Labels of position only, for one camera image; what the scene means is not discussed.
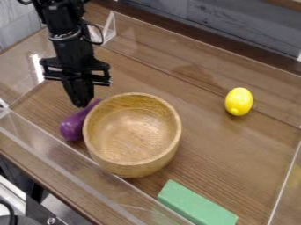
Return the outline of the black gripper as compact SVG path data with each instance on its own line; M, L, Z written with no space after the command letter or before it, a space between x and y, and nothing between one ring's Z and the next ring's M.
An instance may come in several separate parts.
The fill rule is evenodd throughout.
M40 60L44 78L63 81L73 104L86 107L94 98L94 85L111 85L111 65L94 57L93 45L102 43L94 43L83 34L51 35L48 39L54 44L56 56ZM83 82L82 100L75 81Z

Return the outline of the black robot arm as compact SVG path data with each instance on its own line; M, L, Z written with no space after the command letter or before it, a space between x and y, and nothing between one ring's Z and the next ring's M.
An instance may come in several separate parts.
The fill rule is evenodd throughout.
M60 81L71 102L86 107L94 99L94 86L110 86L111 65L94 56L93 46L105 42L102 28L83 15L89 0L16 0L31 4L48 30L55 57L43 58L44 79Z

